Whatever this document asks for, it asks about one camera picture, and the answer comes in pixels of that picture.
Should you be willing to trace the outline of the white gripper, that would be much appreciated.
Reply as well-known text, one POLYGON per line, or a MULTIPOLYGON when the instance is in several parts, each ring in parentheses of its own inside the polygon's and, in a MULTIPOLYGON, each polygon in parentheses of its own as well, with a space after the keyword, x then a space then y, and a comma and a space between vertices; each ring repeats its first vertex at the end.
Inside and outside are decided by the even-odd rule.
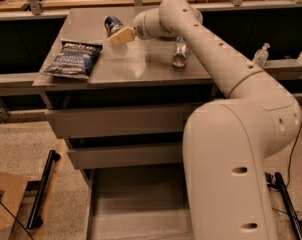
POLYGON ((141 40, 159 37, 173 38, 175 36, 174 32, 167 30, 160 22, 158 8, 139 13, 133 20, 133 28, 119 29, 108 38, 109 42, 113 46, 126 44, 135 40, 135 34, 141 40))

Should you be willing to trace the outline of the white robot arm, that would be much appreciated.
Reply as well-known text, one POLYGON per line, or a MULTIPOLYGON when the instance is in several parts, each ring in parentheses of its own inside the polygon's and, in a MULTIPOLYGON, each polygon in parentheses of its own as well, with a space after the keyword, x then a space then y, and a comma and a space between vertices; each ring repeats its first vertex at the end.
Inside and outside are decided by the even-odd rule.
POLYGON ((297 136, 297 100, 272 76, 202 25, 185 0, 137 14, 132 36, 183 38, 223 99, 198 107, 183 133, 194 240, 278 240, 265 158, 297 136))

